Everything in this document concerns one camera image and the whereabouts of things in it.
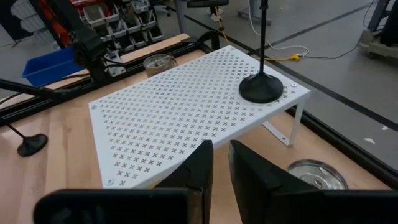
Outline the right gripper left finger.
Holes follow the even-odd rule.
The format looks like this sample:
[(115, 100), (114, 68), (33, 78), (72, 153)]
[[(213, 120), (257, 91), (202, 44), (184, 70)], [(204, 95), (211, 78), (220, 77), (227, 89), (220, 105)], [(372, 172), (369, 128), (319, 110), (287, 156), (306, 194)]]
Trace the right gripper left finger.
[(208, 223), (213, 143), (203, 141), (152, 189), (62, 189), (34, 207), (37, 224)]

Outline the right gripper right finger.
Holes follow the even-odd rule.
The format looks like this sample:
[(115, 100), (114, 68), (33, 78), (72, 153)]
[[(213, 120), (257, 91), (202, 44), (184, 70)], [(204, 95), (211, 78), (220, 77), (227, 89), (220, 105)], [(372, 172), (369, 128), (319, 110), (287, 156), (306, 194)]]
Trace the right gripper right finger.
[(397, 223), (395, 190), (321, 190), (237, 140), (229, 169), (243, 223)]

